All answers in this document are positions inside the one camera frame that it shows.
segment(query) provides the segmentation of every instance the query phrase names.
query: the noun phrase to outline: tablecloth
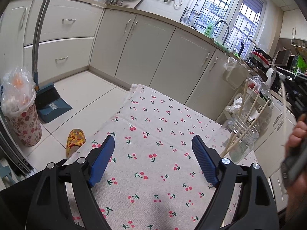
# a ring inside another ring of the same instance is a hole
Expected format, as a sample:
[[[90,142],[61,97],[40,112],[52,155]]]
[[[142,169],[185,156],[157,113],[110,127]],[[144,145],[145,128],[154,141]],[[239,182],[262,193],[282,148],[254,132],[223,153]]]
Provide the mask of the tablecloth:
[[[172,98],[149,87],[133,85],[123,107],[93,136],[86,136],[86,143],[67,164],[86,157],[112,135],[114,153],[100,183],[92,188],[110,227],[194,229],[215,189],[204,178],[191,140],[199,135],[207,143],[219,128],[218,123]],[[223,149],[219,144],[209,147],[218,153]],[[250,166],[255,161],[252,152],[242,164]],[[239,190],[237,184],[225,223],[232,219]],[[83,225],[71,184],[67,184],[67,193],[74,220]]]

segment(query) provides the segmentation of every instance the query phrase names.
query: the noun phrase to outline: faucet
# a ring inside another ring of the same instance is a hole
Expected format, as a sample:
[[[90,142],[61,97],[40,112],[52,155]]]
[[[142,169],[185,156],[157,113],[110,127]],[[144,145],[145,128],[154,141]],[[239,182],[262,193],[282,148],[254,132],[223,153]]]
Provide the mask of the faucet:
[[[226,34],[225,39],[223,40],[223,45],[224,45],[225,42],[226,42],[226,40],[227,40],[227,38],[228,38],[228,35],[229,35],[229,26],[228,26],[227,22],[225,22],[225,21],[223,21],[223,20],[218,21],[217,23],[215,23],[214,26],[216,27],[216,25],[219,24],[220,22],[224,22],[224,23],[226,24],[226,26],[227,26],[227,34]]]

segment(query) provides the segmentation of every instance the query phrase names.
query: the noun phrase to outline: hand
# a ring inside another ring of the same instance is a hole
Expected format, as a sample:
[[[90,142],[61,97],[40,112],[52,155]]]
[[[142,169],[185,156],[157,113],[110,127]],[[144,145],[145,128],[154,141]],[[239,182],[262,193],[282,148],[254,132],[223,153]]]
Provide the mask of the hand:
[[[300,145],[302,139],[307,137],[307,125],[305,123],[306,114],[300,116],[297,120],[297,124],[293,129],[292,134],[285,145],[286,156],[289,153],[290,148],[295,148]],[[307,171],[303,171],[297,178],[294,184],[287,189],[289,199],[286,212],[286,218],[289,220],[299,207],[303,197],[307,195]]]

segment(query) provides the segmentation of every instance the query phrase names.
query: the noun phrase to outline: drawer handle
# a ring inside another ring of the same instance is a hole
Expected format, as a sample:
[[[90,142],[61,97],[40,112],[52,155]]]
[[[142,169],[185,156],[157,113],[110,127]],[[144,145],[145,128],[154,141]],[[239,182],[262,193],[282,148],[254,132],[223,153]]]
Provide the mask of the drawer handle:
[[[208,53],[208,55],[207,55],[207,57],[206,57],[206,59],[205,59],[205,61],[204,61],[204,63],[202,64],[202,66],[201,66],[201,67],[204,67],[204,65],[205,65],[206,61],[207,61],[207,60],[208,60],[208,58],[209,58],[209,55],[210,55],[210,52]]]
[[[277,131],[280,130],[280,128],[282,127],[283,124],[284,124],[284,120],[282,120],[282,121],[280,122],[279,126],[277,127]]]
[[[64,21],[70,21],[70,22],[75,22],[76,21],[76,19],[62,19],[62,23],[64,22]]]
[[[68,59],[68,56],[64,57],[64,58],[56,59],[56,61],[58,61],[58,60],[66,60],[66,59]]]
[[[133,35],[133,31],[134,31],[134,28],[136,27],[137,23],[138,23],[138,21],[135,22],[135,25],[133,26],[133,29],[132,29],[132,32],[131,32],[131,35]]]
[[[277,124],[281,116],[282,116],[282,113],[277,116],[277,118],[275,119],[275,122],[273,123],[273,127]]]
[[[215,61],[214,61],[213,65],[212,65],[212,67],[210,68],[209,72],[211,72],[211,70],[212,70],[212,69],[213,69],[213,67],[215,66],[215,64],[216,64],[217,60],[218,60],[218,57],[215,59]]]
[[[126,24],[126,26],[125,26],[125,33],[126,33],[126,30],[127,30],[127,27],[128,27],[128,25],[129,25],[129,22],[131,21],[131,19],[129,19],[128,20],[128,22],[127,22],[127,24]]]
[[[25,19],[26,19],[26,14],[27,14],[27,7],[25,8],[25,10],[23,11],[23,14],[22,14],[22,20],[21,20],[20,29],[23,28],[23,24],[24,24]]]

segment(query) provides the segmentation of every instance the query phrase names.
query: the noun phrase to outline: silver bolt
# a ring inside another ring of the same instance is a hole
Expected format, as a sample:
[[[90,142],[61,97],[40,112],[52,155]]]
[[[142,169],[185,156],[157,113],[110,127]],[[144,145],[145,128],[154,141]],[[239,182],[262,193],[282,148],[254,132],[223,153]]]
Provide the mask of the silver bolt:
[[[84,158],[84,157],[80,157],[80,158],[77,160],[77,163],[79,163],[79,164],[85,163],[85,158]]]
[[[47,168],[48,169],[52,169],[54,167],[54,163],[49,163],[48,165],[47,165]]]
[[[259,169],[259,168],[260,168],[260,165],[257,164],[257,163],[253,163],[253,168],[254,168],[254,169]]]
[[[230,164],[230,160],[228,158],[223,158],[222,163],[223,164]]]

